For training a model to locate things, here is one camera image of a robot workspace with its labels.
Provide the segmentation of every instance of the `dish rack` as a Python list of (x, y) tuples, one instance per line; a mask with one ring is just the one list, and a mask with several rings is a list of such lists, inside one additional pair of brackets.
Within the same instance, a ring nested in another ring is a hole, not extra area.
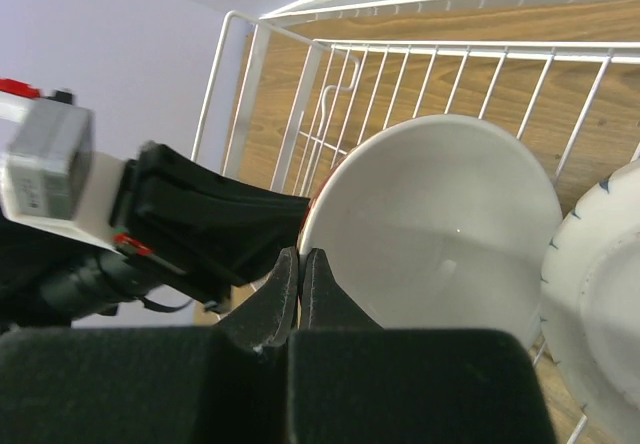
[[(556, 185), (566, 214), (593, 184), (640, 155), (638, 94), (635, 100), (625, 97), (634, 90), (631, 77), (640, 72), (640, 42), (311, 39), (289, 26), (595, 1), (610, 0), (390, 0), (268, 20), (231, 12), (192, 158), (198, 158), (229, 27), (239, 19), (254, 25), (254, 33), (223, 174), (310, 195), (342, 156), (376, 132), (419, 115), (469, 114), (505, 127), (527, 144)], [(531, 350), (534, 366), (546, 360), (552, 367), (545, 351), (541, 337)], [(547, 387), (544, 376), (541, 383)], [(568, 443), (611, 442), (577, 412), (582, 417), (572, 423)]]

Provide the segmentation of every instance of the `gray box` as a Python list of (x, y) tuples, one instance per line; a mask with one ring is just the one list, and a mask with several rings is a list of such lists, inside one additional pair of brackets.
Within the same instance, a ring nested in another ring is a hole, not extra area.
[(91, 169), (93, 112), (38, 99), (7, 150), (20, 212), (72, 219)]

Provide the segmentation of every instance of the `white plate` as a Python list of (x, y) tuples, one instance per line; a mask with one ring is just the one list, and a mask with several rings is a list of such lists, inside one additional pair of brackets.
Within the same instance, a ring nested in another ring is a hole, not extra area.
[(542, 331), (567, 388), (619, 442), (640, 442), (640, 161), (566, 217), (542, 294)]
[(383, 327), (492, 328), (529, 347), (540, 267), (562, 219), (509, 133), (467, 116), (398, 124), (351, 152), (311, 204), (300, 253)]

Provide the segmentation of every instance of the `red part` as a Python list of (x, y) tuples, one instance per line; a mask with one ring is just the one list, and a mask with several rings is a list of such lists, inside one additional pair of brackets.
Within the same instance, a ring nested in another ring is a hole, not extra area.
[(40, 97), (40, 91), (38, 89), (24, 82), (14, 81), (13, 79), (0, 79), (0, 92), (7, 92), (14, 96), (26, 97), (27, 99), (37, 99)]
[(122, 246), (128, 245), (128, 246), (132, 246), (132, 247), (136, 248), (136, 250), (137, 250), (136, 254), (138, 254), (139, 256), (142, 256), (142, 257), (146, 257), (149, 254), (153, 253), (152, 249), (149, 249), (147, 246), (142, 244), (140, 241), (134, 239), (129, 234), (125, 234), (124, 232), (121, 233), (121, 234), (118, 234), (117, 236), (115, 236), (113, 238), (113, 241), (116, 244), (120, 244)]

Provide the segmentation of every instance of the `wood grain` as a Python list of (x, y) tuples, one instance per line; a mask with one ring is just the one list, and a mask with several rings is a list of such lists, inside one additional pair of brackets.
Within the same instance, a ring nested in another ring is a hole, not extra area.
[[(634, 0), (320, 21), (296, 26), (294, 30), (312, 38), (335, 39), (640, 41), (638, 15), (640, 0)], [(262, 187), (271, 184), (306, 51), (305, 45), (289, 38), (279, 35), (272, 37), (240, 170), (239, 177), (245, 182)], [(362, 59), (363, 55), (358, 54), (358, 57)], [(324, 136), (327, 144), (339, 145), (340, 149), (348, 151), (360, 139), (367, 139), (382, 129), (403, 56), (390, 55), (386, 60), (372, 99), (381, 60), (381, 54), (367, 56), (349, 114), (347, 109), (352, 99), (351, 93), (338, 93)], [(389, 125), (412, 117), (429, 60), (429, 56), (418, 55), (408, 60), (389, 114)], [(325, 71), (327, 83), (337, 84), (343, 64), (340, 56), (335, 56), (331, 65), (328, 65), (328, 56), (325, 57), (305, 111), (303, 132), (309, 132), (312, 126), (312, 132), (317, 132), (317, 104)], [(472, 58), (468, 61), (453, 100), (452, 113), (478, 115), (496, 64), (495, 59)], [(460, 58), (437, 57), (427, 93), (418, 106), (418, 115), (444, 111), (459, 67)], [(543, 63), (539, 61), (507, 60), (485, 119), (515, 134), (542, 67)], [(343, 84), (346, 84), (353, 66), (349, 63), (344, 69)], [(523, 142), (538, 157), (550, 177), (556, 171), (598, 69), (599, 64), (594, 63), (555, 62), (544, 82)], [(565, 213), (598, 180), (630, 160), (640, 141), (639, 93), (640, 67), (618, 64), (609, 67), (557, 185)], [(329, 95), (330, 105), (333, 97), (333, 94)], [(287, 176), (286, 192), (300, 192), (313, 148), (313, 143), (308, 143), (303, 137), (298, 138)], [(312, 193), (341, 156), (326, 146), (317, 150), (316, 170), (308, 173)], [(243, 301), (249, 294), (246, 289), (237, 291), (235, 303)], [(200, 323), (211, 322), (207, 317), (200, 316), (198, 319)], [(558, 440), (564, 442), (571, 435), (581, 411), (562, 384), (548, 353), (536, 372), (543, 384)], [(612, 441), (594, 426), (588, 426), (579, 442), (595, 444)]]

